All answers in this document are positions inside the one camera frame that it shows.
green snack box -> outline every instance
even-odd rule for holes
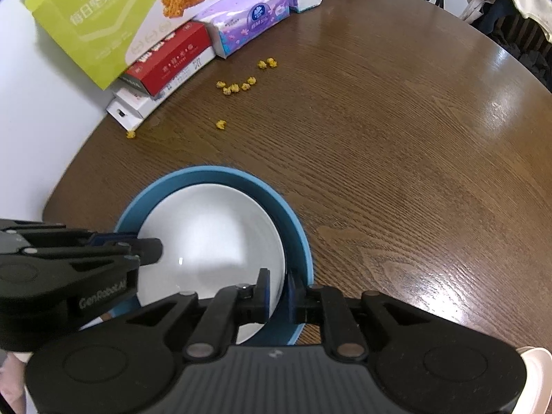
[[[105,89],[180,25],[220,0],[26,0],[37,22]]]

blue bowl rim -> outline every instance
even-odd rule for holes
[[[311,285],[314,283],[314,265],[313,265],[313,256],[310,251],[310,247],[308,245],[307,236],[305,234],[305,231],[303,229],[303,226],[301,225],[301,222],[299,221],[299,218],[297,218],[297,215],[293,211],[293,209],[289,206],[289,204],[285,201],[283,197],[278,194],[276,190],[274,190],[270,185],[268,185],[263,180],[260,180],[258,177],[255,177],[252,174],[249,174],[248,172],[241,171],[239,169],[235,168],[229,168],[229,167],[221,167],[221,166],[215,166],[215,165],[201,165],[201,166],[195,166],[195,167],[187,167],[182,168],[173,172],[170,172],[169,174],[164,175],[163,177],[159,178],[158,180],[152,182],[150,185],[148,185],[146,188],[144,188],[133,200],[132,202],[125,208],[125,211],[122,213],[121,217],[119,218],[119,221],[117,222],[117,225],[115,226],[114,231],[118,232],[124,219],[131,213],[131,211],[134,209],[134,207],[140,202],[140,199],[144,197],[147,193],[152,191],[154,188],[162,185],[164,182],[182,175],[182,174],[190,174],[190,173],[198,173],[198,172],[204,172],[204,171],[210,171],[210,172],[221,172],[226,174],[231,174],[236,177],[239,177],[241,179],[247,180],[258,187],[260,187],[263,191],[268,193],[271,197],[274,198],[274,200],[284,209],[286,214],[288,215],[289,219],[293,223],[295,230],[297,234],[299,235],[299,238],[301,240],[301,247],[303,249],[303,254],[305,255],[305,261],[307,264],[307,284]],[[299,335],[301,334],[301,331],[303,330],[304,325],[298,325],[295,329],[294,334],[290,338],[288,344],[295,344],[297,340],[299,339]]]

screw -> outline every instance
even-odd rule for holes
[[[364,347],[354,342],[345,342],[337,347],[337,352],[345,358],[358,358],[364,353]]]
[[[206,342],[196,342],[195,344],[190,344],[186,349],[186,353],[192,358],[207,358],[211,356],[215,349],[211,344]]]

bowl rim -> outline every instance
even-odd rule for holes
[[[119,221],[117,222],[117,225],[115,226],[114,231],[119,232],[122,224],[125,222],[125,219],[129,216],[129,214],[135,209],[135,206],[140,203],[141,199],[146,196],[148,193],[156,189],[157,187],[164,185],[164,183],[170,179],[173,179],[177,176],[184,175],[184,174],[193,174],[193,173],[202,173],[202,172],[221,172],[224,174],[230,174],[234,175],[240,179],[244,179],[246,181],[249,181],[250,183],[254,184],[255,186],[259,187],[262,191],[265,193],[268,193],[269,196],[275,200],[275,202],[285,211],[286,216],[290,219],[292,222],[295,232],[299,236],[300,243],[301,243],[301,249],[303,251],[303,255],[305,257],[306,262],[306,284],[311,285],[314,283],[314,264],[313,264],[313,256],[311,254],[310,247],[308,245],[307,236],[305,233],[305,230],[303,229],[303,226],[301,222],[299,221],[299,218],[297,218],[297,215],[293,211],[293,209],[290,207],[290,205],[285,201],[285,199],[280,196],[280,194],[274,190],[270,185],[268,185],[263,180],[259,179],[258,177],[249,174],[248,172],[236,169],[236,168],[229,168],[229,167],[223,167],[223,166],[216,166],[216,165],[200,165],[200,166],[192,166],[192,167],[186,167],[182,168],[173,172],[170,172],[163,177],[157,179],[156,181],[152,182],[150,185],[148,185],[146,188],[144,188],[138,195],[134,197],[134,199],[127,205],[121,216],[119,217]],[[263,210],[267,212],[267,214],[270,216],[270,213],[266,210],[266,208],[252,195],[247,194],[247,196],[251,197],[255,202],[257,202]],[[297,325],[297,328],[294,331],[294,334],[289,339],[288,344],[295,344],[297,342],[297,339],[299,339],[299,336],[303,330],[304,324]]]

wooden table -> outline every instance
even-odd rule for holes
[[[269,56],[277,69],[256,68]],[[248,92],[215,88],[248,76]],[[520,63],[432,4],[324,0],[209,64],[134,140],[106,118],[44,219],[111,229],[170,171],[237,167],[296,211],[318,282],[552,349],[551,108]]]

